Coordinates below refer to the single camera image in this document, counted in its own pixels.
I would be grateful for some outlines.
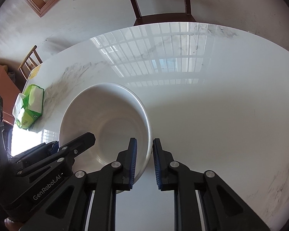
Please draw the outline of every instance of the white wall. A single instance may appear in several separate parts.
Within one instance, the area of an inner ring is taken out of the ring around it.
[[[138,0],[143,15],[183,12],[183,0]],[[289,8],[283,0],[192,0],[199,22],[251,31],[289,50]],[[130,0],[60,0],[40,18],[25,0],[0,8],[0,62],[17,66],[33,45],[43,60],[93,36],[132,26]]]

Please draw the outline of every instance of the white bowl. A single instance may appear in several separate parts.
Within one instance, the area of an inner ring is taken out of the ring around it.
[[[151,127],[144,106],[129,89],[114,83],[93,85],[70,103],[63,116],[59,145],[91,132],[95,145],[75,158],[73,172],[100,170],[137,139],[135,182],[143,174],[152,151]]]

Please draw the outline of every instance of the yellow label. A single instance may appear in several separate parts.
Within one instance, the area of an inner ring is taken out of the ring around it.
[[[36,77],[36,75],[38,74],[38,72],[40,70],[40,67],[41,67],[41,64],[31,71],[31,73],[28,77],[28,80],[32,79],[33,77]]]

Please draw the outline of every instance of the marble tabletop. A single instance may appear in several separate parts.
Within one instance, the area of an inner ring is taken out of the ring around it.
[[[58,140],[72,99],[113,82],[132,90],[153,138],[191,170],[213,170],[267,223],[289,218],[289,52],[257,35],[203,23],[134,26],[76,44],[28,80],[45,89],[30,131],[13,128],[12,155]],[[173,193],[157,189],[153,159],[117,196],[116,230],[173,230]]]

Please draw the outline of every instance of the bowl rim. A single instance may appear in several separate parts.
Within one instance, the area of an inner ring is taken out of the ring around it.
[[[125,91],[127,91],[128,93],[131,94],[131,96],[136,100],[137,104],[140,106],[141,108],[141,111],[142,113],[144,114],[144,117],[145,117],[145,123],[147,125],[147,131],[148,131],[148,147],[147,147],[147,154],[146,154],[146,157],[145,157],[145,161],[144,161],[144,164],[143,166],[141,167],[140,171],[138,172],[137,175],[135,175],[135,179],[134,179],[134,184],[136,183],[136,181],[139,180],[139,178],[142,176],[142,174],[144,173],[148,163],[149,163],[149,160],[150,160],[150,157],[151,157],[151,153],[152,153],[152,146],[153,146],[153,139],[152,139],[152,130],[151,130],[151,125],[150,125],[150,121],[149,121],[149,118],[148,118],[148,115],[145,111],[145,108],[144,108],[144,105],[142,103],[142,101],[138,98],[138,96],[132,92],[130,89],[124,87],[123,85],[119,85],[117,83],[113,83],[113,82],[102,82],[102,83],[97,83],[97,84],[94,84],[86,89],[84,89],[83,91],[81,91],[77,96],[75,96],[75,98],[70,102],[70,104],[68,105],[68,107],[66,108],[65,112],[64,112],[64,115],[62,117],[62,120],[61,120],[61,124],[60,124],[60,130],[59,130],[59,146],[61,146],[61,143],[60,143],[60,137],[62,136],[62,122],[64,120],[64,116],[68,110],[68,108],[70,107],[70,105],[74,102],[74,100],[76,100],[76,98],[78,96],[80,96],[82,93],[85,93],[85,91],[87,90],[90,90],[92,89],[93,87],[98,87],[98,86],[103,86],[103,85],[110,85],[110,86],[116,86],[116,87],[119,87],[121,89],[124,89]]]

